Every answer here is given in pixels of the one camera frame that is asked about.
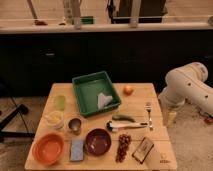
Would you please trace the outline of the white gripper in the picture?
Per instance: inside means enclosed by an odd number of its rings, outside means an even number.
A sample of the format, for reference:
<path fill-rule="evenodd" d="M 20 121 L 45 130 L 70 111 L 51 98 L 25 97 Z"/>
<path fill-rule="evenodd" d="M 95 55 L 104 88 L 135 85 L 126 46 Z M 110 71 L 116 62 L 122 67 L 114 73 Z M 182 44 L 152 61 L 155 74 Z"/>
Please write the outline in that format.
<path fill-rule="evenodd" d="M 158 95 L 158 100 L 162 109 L 162 114 L 165 117 L 168 116 L 167 126 L 169 126 L 176 118 L 177 112 L 174 111 L 177 111 L 184 105 L 184 98 L 171 88 L 165 87 Z"/>

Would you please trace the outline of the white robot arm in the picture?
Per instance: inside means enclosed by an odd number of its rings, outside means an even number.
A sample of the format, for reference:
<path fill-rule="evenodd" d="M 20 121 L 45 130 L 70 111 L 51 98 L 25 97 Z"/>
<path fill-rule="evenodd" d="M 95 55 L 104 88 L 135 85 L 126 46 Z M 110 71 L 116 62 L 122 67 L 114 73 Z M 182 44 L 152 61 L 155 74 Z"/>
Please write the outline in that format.
<path fill-rule="evenodd" d="M 185 100 L 213 117 L 213 88 L 205 84 L 207 78 L 208 70 L 200 62 L 189 63 L 166 74 L 166 87 L 158 95 L 165 126 L 169 125 L 171 114 L 180 109 Z"/>

